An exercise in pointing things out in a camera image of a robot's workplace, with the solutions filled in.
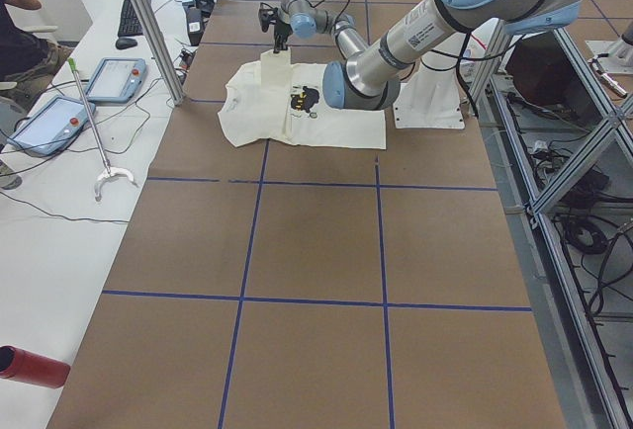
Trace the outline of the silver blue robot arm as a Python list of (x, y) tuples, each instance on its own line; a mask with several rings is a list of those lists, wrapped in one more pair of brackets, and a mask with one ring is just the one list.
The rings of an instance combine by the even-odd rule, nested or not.
[(400, 93), (400, 71), (456, 33), (470, 34), (486, 21), (505, 22), (511, 36), (568, 26), (580, 13), (581, 0), (422, 0), (373, 44), (367, 44), (345, 14), (334, 15), (311, 0), (281, 0), (261, 6), (262, 30), (275, 30), (275, 48), (289, 35), (307, 39), (332, 36), (343, 61), (330, 63), (322, 78), (322, 95), (334, 109), (384, 110)]

